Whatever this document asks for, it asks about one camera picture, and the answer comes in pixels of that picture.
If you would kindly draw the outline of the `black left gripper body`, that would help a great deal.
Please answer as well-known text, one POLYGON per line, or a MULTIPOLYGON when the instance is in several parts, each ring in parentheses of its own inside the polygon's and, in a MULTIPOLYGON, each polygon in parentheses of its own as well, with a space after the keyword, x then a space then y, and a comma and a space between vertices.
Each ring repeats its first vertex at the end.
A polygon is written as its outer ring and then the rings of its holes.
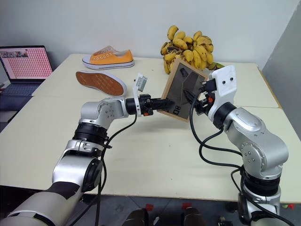
POLYGON ((141 94, 138 97, 139 105, 140 105, 140 112, 142 116, 151 116, 153 115, 153 110, 149 105, 147 105, 147 100, 151 99, 151 96, 149 94, 141 94))

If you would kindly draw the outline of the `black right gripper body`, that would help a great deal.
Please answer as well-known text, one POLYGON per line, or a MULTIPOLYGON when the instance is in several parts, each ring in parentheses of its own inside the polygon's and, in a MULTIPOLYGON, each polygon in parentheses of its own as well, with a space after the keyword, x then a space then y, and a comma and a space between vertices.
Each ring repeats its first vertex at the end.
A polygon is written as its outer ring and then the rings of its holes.
POLYGON ((215 79, 203 82, 199 90, 200 94, 204 94, 205 97, 201 100, 196 100, 196 113, 197 115, 208 115, 215 101, 214 91, 217 90, 215 79))

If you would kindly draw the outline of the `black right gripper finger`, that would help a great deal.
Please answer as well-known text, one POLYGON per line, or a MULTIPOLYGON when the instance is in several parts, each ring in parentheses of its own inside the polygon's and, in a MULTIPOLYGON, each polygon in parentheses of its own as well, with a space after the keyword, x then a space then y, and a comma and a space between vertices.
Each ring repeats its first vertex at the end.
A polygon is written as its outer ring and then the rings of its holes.
POLYGON ((195 94, 193 94, 192 92, 190 92, 188 89, 184 89, 183 90, 185 99, 188 103, 192 104, 194 98, 195 98, 195 94))

